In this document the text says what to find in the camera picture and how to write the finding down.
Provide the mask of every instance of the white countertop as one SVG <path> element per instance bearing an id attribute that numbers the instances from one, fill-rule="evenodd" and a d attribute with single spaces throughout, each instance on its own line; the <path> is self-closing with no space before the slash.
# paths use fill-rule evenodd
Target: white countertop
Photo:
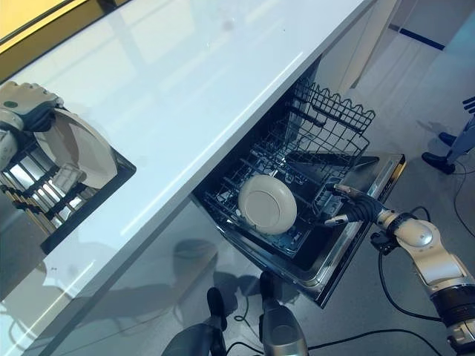
<path id="1" fill-rule="evenodd" d="M 1 353 L 20 355 L 93 294 L 370 3 L 133 0 L 16 74 L 59 94 L 137 172 L 1 303 Z"/>

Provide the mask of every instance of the white plate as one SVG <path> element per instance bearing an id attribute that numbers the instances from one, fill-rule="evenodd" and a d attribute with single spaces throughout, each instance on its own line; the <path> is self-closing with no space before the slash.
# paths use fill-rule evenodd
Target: white plate
<path id="1" fill-rule="evenodd" d="M 75 165 L 85 173 L 81 183 L 100 189 L 117 175 L 111 146 L 76 114 L 55 109 L 56 120 L 46 132 L 35 132 L 36 141 L 59 167 Z"/>
<path id="2" fill-rule="evenodd" d="M 284 233 L 297 217 L 297 203 L 290 189 L 267 175 L 253 176 L 244 183 L 237 205 L 247 223 L 265 234 Z"/>

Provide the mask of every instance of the dishwasher rack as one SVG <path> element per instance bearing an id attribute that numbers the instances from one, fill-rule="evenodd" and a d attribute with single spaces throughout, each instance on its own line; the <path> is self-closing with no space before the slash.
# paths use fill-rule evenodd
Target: dishwasher rack
<path id="1" fill-rule="evenodd" d="M 311 230 L 341 207 L 327 184 L 343 180 L 358 162 L 369 141 L 362 136 L 375 117 L 339 94 L 299 81 L 289 91 L 284 115 L 274 118 L 267 134 L 244 154 L 231 155 L 233 163 L 217 188 L 205 192 L 205 202 L 222 221 L 293 257 Z M 297 202 L 293 227 L 279 235 L 266 235 L 249 226 L 238 209 L 238 194 L 250 177 L 268 174 L 284 182 Z"/>
<path id="2" fill-rule="evenodd" d="M 59 167 L 45 154 L 31 133 L 24 135 L 23 149 L 0 171 L 0 191 L 23 210 L 44 233 L 41 244 L 49 254 L 89 214 L 129 179 L 136 168 L 112 149 L 117 175 L 101 189 L 80 182 L 67 193 L 53 183 Z"/>

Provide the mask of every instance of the black shoe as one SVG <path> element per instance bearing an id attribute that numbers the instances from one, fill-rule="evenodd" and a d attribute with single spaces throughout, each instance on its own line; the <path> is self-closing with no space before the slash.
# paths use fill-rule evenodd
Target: black shoe
<path id="1" fill-rule="evenodd" d="M 261 278 L 259 278 L 261 285 L 261 296 L 262 301 L 274 298 L 274 276 L 268 271 L 261 273 Z"/>
<path id="2" fill-rule="evenodd" d="M 224 302 L 223 302 L 223 297 L 221 296 L 220 290 L 216 287 L 212 287 L 208 289 L 206 298 L 208 300 L 208 307 L 209 307 L 210 314 L 220 317 L 221 331 L 226 330 L 226 328 L 228 327 L 228 322 L 226 320 Z"/>
<path id="3" fill-rule="evenodd" d="M 455 142 L 457 137 L 454 136 L 454 135 L 450 135 L 449 133 L 446 133 L 446 132 L 441 132 L 441 133 L 439 133 L 439 138 L 443 143 L 445 143 L 447 146 L 451 147 L 453 145 L 453 143 Z"/>
<path id="4" fill-rule="evenodd" d="M 437 168 L 438 170 L 444 172 L 445 174 L 452 174 L 455 171 L 455 165 L 447 164 L 447 158 L 436 156 L 435 154 L 430 154 L 429 152 L 424 152 L 422 154 L 422 159 L 429 165 Z"/>

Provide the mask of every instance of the black wire rack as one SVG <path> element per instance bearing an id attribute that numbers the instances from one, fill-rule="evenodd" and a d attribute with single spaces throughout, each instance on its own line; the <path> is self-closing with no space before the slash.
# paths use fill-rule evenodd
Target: black wire rack
<path id="1" fill-rule="evenodd" d="M 134 172 L 135 167 L 112 150 L 117 175 L 101 189 L 80 182 L 68 192 L 53 183 L 59 167 L 39 147 L 33 135 L 25 136 L 24 147 L 0 171 L 0 191 L 43 231 L 41 247 L 49 254 L 92 211 L 102 204 Z"/>
<path id="2" fill-rule="evenodd" d="M 273 120 L 247 152 L 231 155 L 234 162 L 218 188 L 205 192 L 205 201 L 223 220 L 294 256 L 311 230 L 341 207 L 325 187 L 342 181 L 358 162 L 369 144 L 363 133 L 375 113 L 308 82 L 296 83 L 290 93 L 284 116 Z M 294 195 L 297 219 L 283 234 L 257 232 L 240 214 L 238 194 L 256 174 L 281 180 Z"/>

